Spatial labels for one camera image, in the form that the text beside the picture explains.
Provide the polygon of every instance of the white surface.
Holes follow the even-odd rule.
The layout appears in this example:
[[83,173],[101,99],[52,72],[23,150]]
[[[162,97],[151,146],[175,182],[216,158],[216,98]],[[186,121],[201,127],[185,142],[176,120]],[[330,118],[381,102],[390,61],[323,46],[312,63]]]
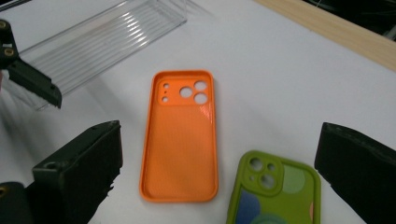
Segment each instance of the white surface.
[[[51,152],[92,125],[119,119],[124,166],[90,223],[224,223],[238,161],[253,148],[313,166],[324,121],[396,148],[394,72],[251,0],[188,5],[185,25],[66,96],[61,110],[31,111],[2,91],[0,182],[27,186],[31,168]],[[28,45],[29,33],[18,35]],[[197,68],[216,80],[219,193],[208,203],[145,202],[138,182],[151,78]],[[322,223],[363,223],[324,179],[321,186]]]

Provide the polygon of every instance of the camera hole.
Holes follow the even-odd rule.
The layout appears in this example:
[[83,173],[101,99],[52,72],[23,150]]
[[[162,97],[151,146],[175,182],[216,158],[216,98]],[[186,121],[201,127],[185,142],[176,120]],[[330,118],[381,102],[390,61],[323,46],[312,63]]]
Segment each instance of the camera hole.
[[207,96],[200,92],[194,96],[194,101],[198,105],[203,105],[207,101]]
[[192,89],[190,87],[183,87],[180,89],[180,95],[183,98],[188,98],[192,95]]
[[257,158],[251,159],[249,165],[251,169],[257,172],[259,172],[262,169],[262,161]]
[[266,189],[272,189],[275,186],[275,179],[271,175],[262,175],[262,178],[260,179],[260,183]]
[[203,91],[204,89],[206,89],[207,85],[204,81],[197,81],[194,84],[194,88],[198,91]]
[[270,171],[274,171],[275,170],[275,166],[272,163],[268,163],[267,169],[270,170]]

